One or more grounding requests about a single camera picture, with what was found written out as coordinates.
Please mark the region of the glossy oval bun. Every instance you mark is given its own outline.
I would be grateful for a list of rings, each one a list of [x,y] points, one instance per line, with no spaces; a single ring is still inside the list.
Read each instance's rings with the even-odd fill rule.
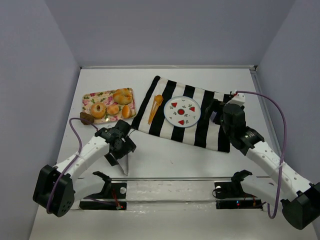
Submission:
[[[121,114],[124,119],[129,119],[132,116],[132,110],[128,105],[124,105]]]

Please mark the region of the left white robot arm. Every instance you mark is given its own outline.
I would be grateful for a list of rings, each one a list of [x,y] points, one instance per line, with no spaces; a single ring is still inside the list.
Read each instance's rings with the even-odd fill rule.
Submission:
[[[136,150],[129,132],[131,125],[119,120],[111,128],[96,129],[86,144],[79,144],[78,151],[66,160],[45,165],[39,172],[32,199],[46,209],[48,214],[64,216],[74,202],[93,195],[108,194],[112,179],[101,171],[80,178],[97,160],[104,158],[113,167],[119,160]]]

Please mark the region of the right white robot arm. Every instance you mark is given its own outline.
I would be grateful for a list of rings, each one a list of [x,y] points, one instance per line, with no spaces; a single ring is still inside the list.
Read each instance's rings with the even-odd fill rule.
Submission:
[[[274,204],[274,210],[281,207],[287,222],[298,230],[304,229],[320,216],[320,185],[312,183],[293,170],[278,156],[263,136],[246,124],[244,101],[235,96],[228,102],[212,99],[204,112],[208,120],[216,113],[214,122],[220,125],[222,134],[245,157],[257,164],[274,182],[255,180],[246,170],[232,177],[235,185],[244,192]]]

